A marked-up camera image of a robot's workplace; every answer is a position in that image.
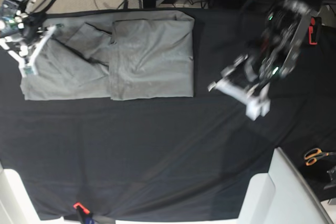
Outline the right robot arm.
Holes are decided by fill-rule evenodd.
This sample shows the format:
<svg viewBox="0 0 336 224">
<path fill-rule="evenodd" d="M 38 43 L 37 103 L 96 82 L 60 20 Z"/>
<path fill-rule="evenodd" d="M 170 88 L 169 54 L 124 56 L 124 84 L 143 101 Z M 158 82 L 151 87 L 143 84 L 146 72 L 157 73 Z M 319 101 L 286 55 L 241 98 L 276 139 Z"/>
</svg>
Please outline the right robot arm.
<svg viewBox="0 0 336 224">
<path fill-rule="evenodd" d="M 3 0 L 1 3 L 1 47 L 17 60 L 36 59 L 58 27 L 44 25 L 46 13 L 56 0 L 51 0 L 39 12 L 36 1 Z"/>
</svg>

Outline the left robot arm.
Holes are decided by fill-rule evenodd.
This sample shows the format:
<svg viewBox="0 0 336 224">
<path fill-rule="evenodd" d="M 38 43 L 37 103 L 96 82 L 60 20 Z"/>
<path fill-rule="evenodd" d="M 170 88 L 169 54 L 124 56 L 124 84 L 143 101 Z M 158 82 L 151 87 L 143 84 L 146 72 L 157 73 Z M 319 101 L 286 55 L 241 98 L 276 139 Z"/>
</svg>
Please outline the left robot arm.
<svg viewBox="0 0 336 224">
<path fill-rule="evenodd" d="M 251 50 L 222 71 L 222 78 L 208 86 L 246 95 L 259 93 L 274 80 L 284 78 L 296 66 L 302 45 L 318 43 L 322 22 L 318 17 L 324 0 L 276 0 L 265 30 Z"/>
</svg>

